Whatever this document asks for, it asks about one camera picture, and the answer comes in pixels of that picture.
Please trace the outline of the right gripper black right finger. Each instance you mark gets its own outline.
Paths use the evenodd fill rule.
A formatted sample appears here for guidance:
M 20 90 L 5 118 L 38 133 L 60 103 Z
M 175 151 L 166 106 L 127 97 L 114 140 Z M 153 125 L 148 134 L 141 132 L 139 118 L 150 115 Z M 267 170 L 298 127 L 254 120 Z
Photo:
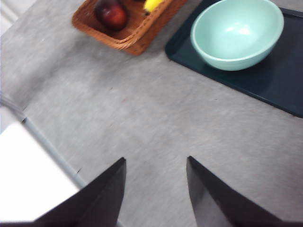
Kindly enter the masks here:
M 200 164 L 187 157 L 189 196 L 199 227 L 301 227 L 299 221 L 279 219 L 241 195 Z

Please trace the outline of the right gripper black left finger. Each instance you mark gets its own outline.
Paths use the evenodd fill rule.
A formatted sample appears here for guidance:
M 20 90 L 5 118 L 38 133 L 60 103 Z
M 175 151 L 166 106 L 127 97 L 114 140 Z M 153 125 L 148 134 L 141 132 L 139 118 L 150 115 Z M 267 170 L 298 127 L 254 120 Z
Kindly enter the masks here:
M 76 194 L 41 217 L 2 227 L 116 227 L 123 202 L 126 159 L 118 159 Z

